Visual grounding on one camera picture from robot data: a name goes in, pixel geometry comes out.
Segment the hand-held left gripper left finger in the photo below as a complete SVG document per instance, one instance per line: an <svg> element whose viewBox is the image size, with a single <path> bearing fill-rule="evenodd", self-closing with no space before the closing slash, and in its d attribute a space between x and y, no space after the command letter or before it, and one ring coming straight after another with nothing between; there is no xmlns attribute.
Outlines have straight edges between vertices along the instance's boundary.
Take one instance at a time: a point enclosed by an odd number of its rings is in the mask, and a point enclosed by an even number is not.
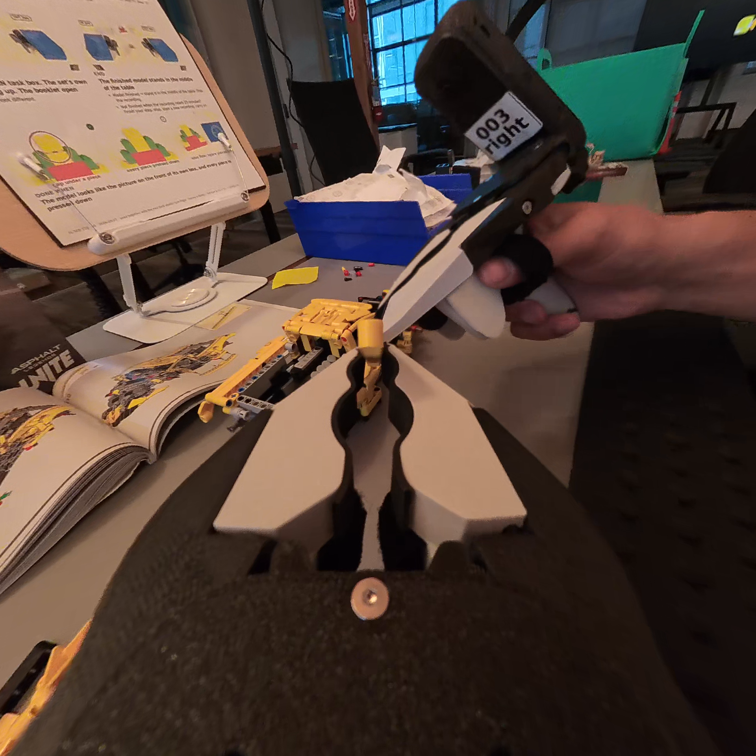
<svg viewBox="0 0 756 756"><path fill-rule="evenodd" d="M356 570L362 504L346 438L361 417L361 387L362 358L353 350L279 402L214 529L296 543L321 570Z"/></svg>

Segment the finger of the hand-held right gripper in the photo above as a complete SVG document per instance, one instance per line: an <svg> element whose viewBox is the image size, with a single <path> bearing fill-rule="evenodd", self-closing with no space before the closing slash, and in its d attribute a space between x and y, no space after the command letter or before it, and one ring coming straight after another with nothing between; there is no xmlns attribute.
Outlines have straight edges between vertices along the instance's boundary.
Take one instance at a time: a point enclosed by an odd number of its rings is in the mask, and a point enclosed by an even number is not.
<svg viewBox="0 0 756 756"><path fill-rule="evenodd" d="M378 311L429 311L471 278L476 268L473 257L480 255L467 252L463 244L507 204L507 199L500 199L478 209L469 207L453 219L398 276Z"/></svg>
<svg viewBox="0 0 756 756"><path fill-rule="evenodd" d="M473 274L457 243L428 243L383 299L383 339L390 342Z"/></svg>

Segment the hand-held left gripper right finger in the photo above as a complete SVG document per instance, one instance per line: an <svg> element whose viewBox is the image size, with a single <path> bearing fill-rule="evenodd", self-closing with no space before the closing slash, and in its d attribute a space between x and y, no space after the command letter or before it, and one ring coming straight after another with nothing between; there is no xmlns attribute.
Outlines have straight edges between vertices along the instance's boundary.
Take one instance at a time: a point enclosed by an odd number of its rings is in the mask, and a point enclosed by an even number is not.
<svg viewBox="0 0 756 756"><path fill-rule="evenodd" d="M527 512L482 414L393 345L384 351L389 421L398 433L384 500L384 560L428 560L430 547L519 531Z"/></svg>

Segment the long yellow brick beam assembly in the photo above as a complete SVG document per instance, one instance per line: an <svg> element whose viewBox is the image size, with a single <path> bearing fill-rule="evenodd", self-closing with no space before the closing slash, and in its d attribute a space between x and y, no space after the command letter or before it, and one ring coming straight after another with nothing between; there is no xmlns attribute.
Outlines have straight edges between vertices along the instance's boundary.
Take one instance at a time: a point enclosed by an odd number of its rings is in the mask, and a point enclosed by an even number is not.
<svg viewBox="0 0 756 756"><path fill-rule="evenodd" d="M370 318L358 322L358 351L364 361L363 385L356 395L357 408L368 418L382 397L379 386L383 363L383 322Z"/></svg>

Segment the yellow black brick car model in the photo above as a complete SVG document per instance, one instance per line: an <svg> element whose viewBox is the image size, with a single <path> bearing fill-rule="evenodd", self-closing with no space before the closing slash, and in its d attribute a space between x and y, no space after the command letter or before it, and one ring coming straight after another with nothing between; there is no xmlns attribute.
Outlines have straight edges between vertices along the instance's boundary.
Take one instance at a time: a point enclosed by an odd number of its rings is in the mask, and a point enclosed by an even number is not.
<svg viewBox="0 0 756 756"><path fill-rule="evenodd" d="M384 289L380 295L360 296L356 301L312 299L284 322L283 335L261 347L254 358L205 396L198 416L208 423L218 408L241 423L271 408L275 399L265 396L274 390L276 380L287 377L296 388L355 350L358 325L375 317L388 292Z"/></svg>

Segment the grey desk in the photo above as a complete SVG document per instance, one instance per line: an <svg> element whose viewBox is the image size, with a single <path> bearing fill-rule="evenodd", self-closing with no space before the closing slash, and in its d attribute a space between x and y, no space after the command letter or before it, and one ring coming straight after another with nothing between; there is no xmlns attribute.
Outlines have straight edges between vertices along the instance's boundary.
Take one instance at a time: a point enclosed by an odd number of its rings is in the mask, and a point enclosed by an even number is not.
<svg viewBox="0 0 756 756"><path fill-rule="evenodd" d="M316 265L308 286L271 290L252 299L300 308L311 299L352 299L387 288L398 268L378 265L348 284L344 260L306 258L296 235L227 266L234 273L267 276L278 270ZM494 416L562 484L569 483L581 394L591 348L592 326L554 342L528 342L505 333L481 341L449 341L430 333L416 342L413 356L473 405ZM33 646L43 640L66 644L91 618L119 562L150 518L189 473L232 437L217 413L204 425L180 426L161 458L87 515L3 594L1 603L2 684Z"/></svg>

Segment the person's right hand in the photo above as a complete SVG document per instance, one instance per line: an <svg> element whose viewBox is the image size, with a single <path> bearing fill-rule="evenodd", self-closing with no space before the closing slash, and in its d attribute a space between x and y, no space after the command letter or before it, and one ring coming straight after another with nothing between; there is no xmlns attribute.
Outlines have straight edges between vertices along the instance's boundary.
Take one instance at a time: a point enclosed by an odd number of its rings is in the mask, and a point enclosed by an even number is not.
<svg viewBox="0 0 756 756"><path fill-rule="evenodd" d="M672 306L672 258L663 215L637 206L559 204L535 215L524 234L550 251L554 278L576 312L548 315L532 300L507 306L506 320L516 338L558 339L582 323L620 320Z"/></svg>

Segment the large paned window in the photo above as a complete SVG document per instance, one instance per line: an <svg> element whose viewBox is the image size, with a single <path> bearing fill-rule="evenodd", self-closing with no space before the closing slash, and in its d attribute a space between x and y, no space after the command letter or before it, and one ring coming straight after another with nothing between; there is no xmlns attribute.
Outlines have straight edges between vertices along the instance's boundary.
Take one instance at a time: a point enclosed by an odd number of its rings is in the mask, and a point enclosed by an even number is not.
<svg viewBox="0 0 756 756"><path fill-rule="evenodd" d="M415 126L421 101L414 84L417 61L453 2L368 1L366 5L367 44L382 107L379 130ZM332 77L337 81L352 78L345 3L323 1L321 8Z"/></svg>

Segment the blue storage bin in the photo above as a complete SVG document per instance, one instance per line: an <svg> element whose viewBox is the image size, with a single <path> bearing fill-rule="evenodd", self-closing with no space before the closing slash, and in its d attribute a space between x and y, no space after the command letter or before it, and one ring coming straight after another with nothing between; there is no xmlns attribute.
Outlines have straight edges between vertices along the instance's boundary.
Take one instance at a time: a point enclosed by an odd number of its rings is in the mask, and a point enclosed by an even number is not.
<svg viewBox="0 0 756 756"><path fill-rule="evenodd" d="M455 206L473 191L468 174L409 175L423 183L436 208L423 214L416 200L313 202L286 207L305 254L385 265L406 265L441 230Z"/></svg>

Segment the open instruction booklet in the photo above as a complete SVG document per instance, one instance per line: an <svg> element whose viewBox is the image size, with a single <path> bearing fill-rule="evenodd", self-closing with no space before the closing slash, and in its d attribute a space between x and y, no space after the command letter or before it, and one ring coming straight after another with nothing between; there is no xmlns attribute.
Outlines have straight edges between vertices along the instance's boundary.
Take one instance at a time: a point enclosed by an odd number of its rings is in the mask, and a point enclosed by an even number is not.
<svg viewBox="0 0 756 756"><path fill-rule="evenodd" d="M84 516L159 456L185 413L295 313L241 305L217 329L193 326L161 343L64 372L52 394L27 382L1 393L1 591Z"/></svg>

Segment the black panel lit display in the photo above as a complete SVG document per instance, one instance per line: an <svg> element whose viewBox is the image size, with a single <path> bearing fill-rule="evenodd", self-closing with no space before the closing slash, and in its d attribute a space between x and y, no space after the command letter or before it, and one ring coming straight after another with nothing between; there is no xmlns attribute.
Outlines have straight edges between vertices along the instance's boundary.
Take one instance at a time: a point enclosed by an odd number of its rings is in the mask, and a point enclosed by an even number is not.
<svg viewBox="0 0 756 756"><path fill-rule="evenodd" d="M755 60L754 1L647 1L635 52L689 43L686 75Z"/></svg>

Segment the black toy car box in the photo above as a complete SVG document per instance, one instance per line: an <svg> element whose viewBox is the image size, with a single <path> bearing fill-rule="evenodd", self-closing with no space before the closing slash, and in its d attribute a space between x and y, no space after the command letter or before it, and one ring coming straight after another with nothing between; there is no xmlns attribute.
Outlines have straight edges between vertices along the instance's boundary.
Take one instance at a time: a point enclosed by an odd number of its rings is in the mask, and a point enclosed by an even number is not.
<svg viewBox="0 0 756 756"><path fill-rule="evenodd" d="M62 332L1 273L1 389L52 394L61 375L85 363Z"/></svg>

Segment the pile of yellow brick parts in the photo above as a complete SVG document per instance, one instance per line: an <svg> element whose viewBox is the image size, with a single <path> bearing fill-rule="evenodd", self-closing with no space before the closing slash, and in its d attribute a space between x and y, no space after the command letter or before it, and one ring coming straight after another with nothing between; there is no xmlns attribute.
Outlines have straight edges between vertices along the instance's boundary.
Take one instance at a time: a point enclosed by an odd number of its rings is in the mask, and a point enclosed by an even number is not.
<svg viewBox="0 0 756 756"><path fill-rule="evenodd" d="M1 755L10 754L13 751L30 724L38 718L48 704L71 667L72 660L80 650L91 624L91 620L84 624L67 645L55 645L47 667L28 701L22 704L18 713L6 713L1 717Z"/></svg>

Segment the wooden post red sign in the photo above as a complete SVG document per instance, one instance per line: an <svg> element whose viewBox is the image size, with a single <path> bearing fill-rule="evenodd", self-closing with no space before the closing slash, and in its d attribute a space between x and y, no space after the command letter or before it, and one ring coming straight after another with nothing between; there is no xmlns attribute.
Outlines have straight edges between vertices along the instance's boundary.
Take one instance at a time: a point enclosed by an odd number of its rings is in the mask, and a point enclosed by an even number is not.
<svg viewBox="0 0 756 756"><path fill-rule="evenodd" d="M378 146L380 140L373 112L373 68L368 34L367 3L365 1L345 1L344 7L354 85L367 125Z"/></svg>

